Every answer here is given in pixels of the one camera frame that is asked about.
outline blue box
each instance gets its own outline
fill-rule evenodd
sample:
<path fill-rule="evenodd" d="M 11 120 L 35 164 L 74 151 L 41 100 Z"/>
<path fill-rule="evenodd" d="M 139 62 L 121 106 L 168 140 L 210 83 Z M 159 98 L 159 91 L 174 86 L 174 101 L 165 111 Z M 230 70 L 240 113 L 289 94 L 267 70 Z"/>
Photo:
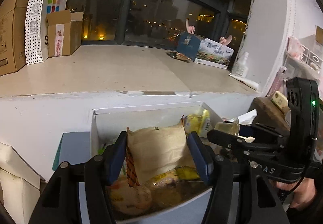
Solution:
<path fill-rule="evenodd" d="M 201 40 L 203 40 L 203 38 L 200 36 L 184 32 L 180 35 L 176 51 L 178 53 L 184 54 L 192 61 L 194 61 L 200 48 Z"/>

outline qr code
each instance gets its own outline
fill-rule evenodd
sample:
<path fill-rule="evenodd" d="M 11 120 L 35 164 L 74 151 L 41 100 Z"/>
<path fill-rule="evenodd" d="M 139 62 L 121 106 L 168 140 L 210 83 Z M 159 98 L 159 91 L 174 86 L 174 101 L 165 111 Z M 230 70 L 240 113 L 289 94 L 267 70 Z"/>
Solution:
<path fill-rule="evenodd" d="M 36 15 L 38 13 L 38 3 L 33 3 L 31 5 L 31 15 Z"/>
<path fill-rule="evenodd" d="M 29 34 L 37 33 L 37 20 L 30 21 L 29 23 Z"/>

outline open cardboard box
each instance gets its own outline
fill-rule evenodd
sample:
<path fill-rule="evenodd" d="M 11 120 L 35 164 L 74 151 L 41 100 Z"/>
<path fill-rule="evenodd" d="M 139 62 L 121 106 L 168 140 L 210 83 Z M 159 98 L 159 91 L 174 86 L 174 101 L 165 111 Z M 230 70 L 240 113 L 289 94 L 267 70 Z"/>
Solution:
<path fill-rule="evenodd" d="M 184 102 L 172 104 L 159 104 L 147 106 L 132 106 L 118 108 L 95 109 L 92 117 L 92 126 L 90 132 L 90 152 L 91 157 L 97 155 L 98 149 L 104 143 L 112 144 L 115 142 L 121 131 L 138 130 L 146 127 L 167 127 L 177 125 L 182 116 L 189 114 L 200 114 L 204 109 L 209 110 L 211 127 L 214 128 L 217 122 L 223 121 L 209 106 L 204 102 Z M 208 189 L 194 198 L 185 201 L 175 207 L 152 214 L 133 217 L 127 220 L 118 221 L 118 223 L 129 223 L 142 220 L 161 212 L 169 212 L 176 208 L 182 207 L 193 200 L 203 196 L 211 190 Z"/>

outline white plastic bottle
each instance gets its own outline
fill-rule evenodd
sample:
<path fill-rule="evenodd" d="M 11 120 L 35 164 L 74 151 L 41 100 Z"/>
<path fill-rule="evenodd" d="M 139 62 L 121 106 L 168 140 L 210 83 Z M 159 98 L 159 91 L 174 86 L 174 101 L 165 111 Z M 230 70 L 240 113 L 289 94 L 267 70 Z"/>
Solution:
<path fill-rule="evenodd" d="M 246 61 L 248 59 L 248 53 L 244 52 L 241 57 L 237 60 L 232 68 L 232 74 L 240 77 L 246 77 L 248 73 L 248 67 Z"/>

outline white paper shopping bag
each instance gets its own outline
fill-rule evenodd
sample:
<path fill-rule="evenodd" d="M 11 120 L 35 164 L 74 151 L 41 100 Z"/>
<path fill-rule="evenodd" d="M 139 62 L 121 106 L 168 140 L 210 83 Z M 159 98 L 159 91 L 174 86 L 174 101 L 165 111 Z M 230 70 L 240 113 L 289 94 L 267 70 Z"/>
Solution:
<path fill-rule="evenodd" d="M 46 15 L 65 10 L 67 0 L 29 0 L 25 20 L 25 53 L 27 65 L 48 58 Z"/>

